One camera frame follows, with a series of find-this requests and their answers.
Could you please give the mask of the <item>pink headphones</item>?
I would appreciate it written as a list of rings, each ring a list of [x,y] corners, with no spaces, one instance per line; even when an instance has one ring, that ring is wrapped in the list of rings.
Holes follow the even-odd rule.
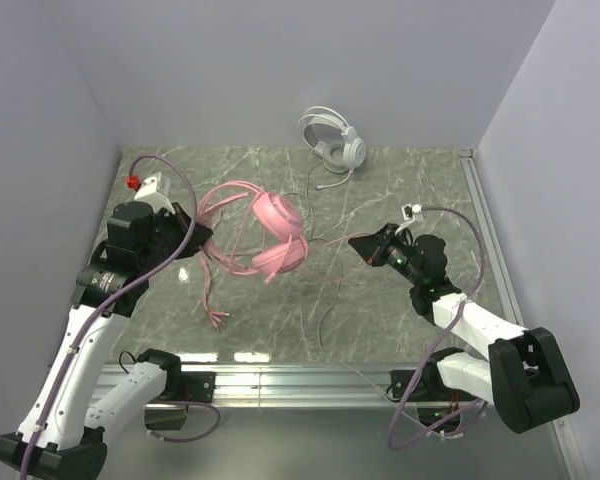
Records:
[[[197,223],[213,228],[226,207],[246,198],[250,202],[234,235],[232,250],[225,253],[209,240],[203,253],[206,259],[232,275],[260,274],[270,283],[298,268],[309,256],[303,217],[290,200],[247,181],[230,181],[213,188],[202,198],[197,207]],[[250,218],[260,224],[262,239],[260,250],[254,253],[250,264],[245,265],[238,260],[238,250]]]

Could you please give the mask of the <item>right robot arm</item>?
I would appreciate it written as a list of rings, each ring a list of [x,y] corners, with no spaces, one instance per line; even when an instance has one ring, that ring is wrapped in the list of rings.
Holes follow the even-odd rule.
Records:
[[[409,379],[393,377],[393,396],[447,400],[455,394],[495,407],[503,423],[524,433],[580,409],[580,396],[558,342],[547,329],[510,323],[471,301],[447,276],[446,243],[387,224],[349,239],[371,267],[389,266],[412,285],[413,309],[441,335],[472,347],[440,349],[433,344]]]

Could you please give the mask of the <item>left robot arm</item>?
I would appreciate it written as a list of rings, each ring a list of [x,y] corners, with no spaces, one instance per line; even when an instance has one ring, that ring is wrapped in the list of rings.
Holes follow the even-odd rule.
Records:
[[[105,239],[77,277],[64,338],[38,398],[16,431],[0,435],[0,462],[23,479],[95,479],[109,442],[146,404],[184,399],[180,358],[148,349],[103,399],[91,402],[150,278],[196,255],[212,236],[178,203],[114,208]]]

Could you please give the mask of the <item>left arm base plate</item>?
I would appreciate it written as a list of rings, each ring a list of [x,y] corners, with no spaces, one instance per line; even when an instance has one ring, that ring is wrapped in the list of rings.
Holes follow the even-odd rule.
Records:
[[[216,386],[212,371],[184,371],[177,377],[172,400],[211,403]]]

